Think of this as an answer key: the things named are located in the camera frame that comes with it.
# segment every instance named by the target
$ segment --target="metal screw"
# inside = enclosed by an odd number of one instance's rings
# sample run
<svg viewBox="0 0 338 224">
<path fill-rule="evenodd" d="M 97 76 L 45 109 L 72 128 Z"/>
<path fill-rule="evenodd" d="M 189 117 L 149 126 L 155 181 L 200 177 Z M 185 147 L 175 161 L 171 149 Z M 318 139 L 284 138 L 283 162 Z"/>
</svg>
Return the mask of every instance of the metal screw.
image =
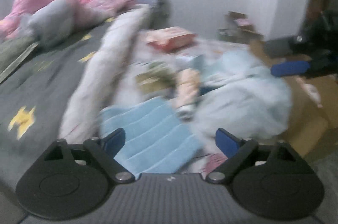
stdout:
<svg viewBox="0 0 338 224">
<path fill-rule="evenodd" d="M 213 173 L 210 173 L 208 177 L 213 181 L 221 181 L 225 178 L 225 175 L 220 172 L 213 172 Z"/>
<path fill-rule="evenodd" d="M 128 172 L 121 172 L 116 175 L 116 179 L 119 181 L 127 181 L 132 178 L 132 174 Z"/>
</svg>

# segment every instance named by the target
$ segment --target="blue folded cloth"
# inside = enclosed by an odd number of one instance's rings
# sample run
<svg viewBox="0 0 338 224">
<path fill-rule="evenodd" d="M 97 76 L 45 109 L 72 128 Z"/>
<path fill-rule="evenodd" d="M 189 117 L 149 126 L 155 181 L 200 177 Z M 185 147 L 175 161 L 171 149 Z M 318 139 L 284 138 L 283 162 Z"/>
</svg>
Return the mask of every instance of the blue folded cloth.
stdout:
<svg viewBox="0 0 338 224">
<path fill-rule="evenodd" d="M 99 117 L 100 138 L 117 128 L 125 130 L 125 145 L 114 159 L 136 178 L 140 173 L 174 173 L 202 148 L 160 97 L 130 109 L 107 107 Z"/>
</svg>

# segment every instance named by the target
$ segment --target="pillow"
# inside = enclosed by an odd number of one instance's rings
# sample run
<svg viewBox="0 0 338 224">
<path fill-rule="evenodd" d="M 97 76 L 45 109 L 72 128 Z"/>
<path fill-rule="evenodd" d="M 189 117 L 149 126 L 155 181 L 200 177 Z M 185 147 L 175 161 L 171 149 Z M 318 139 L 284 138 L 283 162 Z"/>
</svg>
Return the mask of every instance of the pillow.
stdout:
<svg viewBox="0 0 338 224">
<path fill-rule="evenodd" d="M 54 0 L 36 11 L 28 21 L 44 48 L 59 44 L 74 28 L 74 5 L 70 0 Z"/>
</svg>

